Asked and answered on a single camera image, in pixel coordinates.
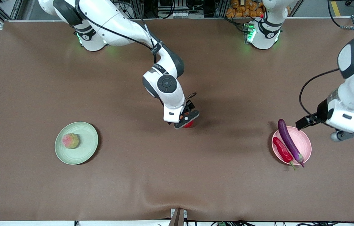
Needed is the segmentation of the pink round plate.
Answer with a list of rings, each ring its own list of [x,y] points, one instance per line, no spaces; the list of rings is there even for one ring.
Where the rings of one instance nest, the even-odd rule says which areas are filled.
[[[294,144],[298,148],[299,152],[302,154],[304,163],[306,163],[312,154],[312,146],[308,136],[304,132],[297,130],[296,127],[287,126],[287,130]],[[280,162],[289,165],[289,163],[284,161],[283,158],[281,157],[272,139],[271,139],[271,148],[273,149],[272,153],[280,160]]]

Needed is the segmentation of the purple eggplant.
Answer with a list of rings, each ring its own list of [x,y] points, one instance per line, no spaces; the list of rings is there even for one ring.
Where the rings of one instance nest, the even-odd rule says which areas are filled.
[[[277,125],[278,125],[280,136],[283,142],[285,143],[287,149],[290,151],[290,153],[292,154],[296,162],[299,163],[304,168],[305,167],[304,158],[302,154],[299,152],[296,145],[294,144],[293,139],[291,138],[289,131],[287,129],[285,121],[283,119],[279,119]]]

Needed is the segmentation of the green and pink peach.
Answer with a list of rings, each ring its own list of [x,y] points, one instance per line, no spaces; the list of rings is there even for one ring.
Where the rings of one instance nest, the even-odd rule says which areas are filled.
[[[61,143],[67,149],[74,149],[79,145],[79,137],[77,134],[68,133],[62,136]]]

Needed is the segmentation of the metal table edge bracket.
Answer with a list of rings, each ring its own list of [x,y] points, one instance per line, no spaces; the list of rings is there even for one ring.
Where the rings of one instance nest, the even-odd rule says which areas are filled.
[[[168,226],[186,226],[187,211],[182,208],[171,209],[171,220]]]

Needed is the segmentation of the orange bread pile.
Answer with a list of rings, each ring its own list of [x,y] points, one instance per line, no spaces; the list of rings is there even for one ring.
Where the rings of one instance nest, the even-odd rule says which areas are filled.
[[[299,0],[230,0],[225,16],[228,18],[261,17],[271,20],[285,20],[289,6]]]

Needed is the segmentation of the red chili pepper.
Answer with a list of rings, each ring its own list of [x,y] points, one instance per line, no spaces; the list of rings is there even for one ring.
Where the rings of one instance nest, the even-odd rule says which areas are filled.
[[[296,171],[296,167],[293,164],[293,156],[285,146],[285,144],[278,138],[273,137],[272,142],[276,146],[276,150],[279,153],[280,157],[285,163],[288,163],[292,166],[293,170]]]

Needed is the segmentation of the brown table cloth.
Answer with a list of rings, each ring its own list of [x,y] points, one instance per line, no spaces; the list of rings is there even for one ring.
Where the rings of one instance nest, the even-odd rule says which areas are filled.
[[[184,208],[199,221],[354,221],[354,138],[306,128],[312,154],[294,171],[274,156],[282,118],[305,116],[303,84],[336,67],[354,31],[288,19],[269,50],[244,44],[221,19],[150,20],[185,62],[178,79],[200,116],[174,129],[142,84],[151,53],[133,43],[89,52],[63,22],[0,30],[0,221],[148,220]],[[69,165],[55,139],[74,122],[98,132]]]

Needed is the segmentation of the light green round plate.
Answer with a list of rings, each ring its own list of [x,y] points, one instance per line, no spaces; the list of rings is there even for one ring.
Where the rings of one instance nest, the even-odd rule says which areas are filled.
[[[67,149],[62,145],[62,136],[68,133],[77,134],[79,145]],[[78,165],[89,160],[98,148],[98,132],[87,122],[74,122],[65,126],[55,139],[55,154],[58,159],[69,165]]]

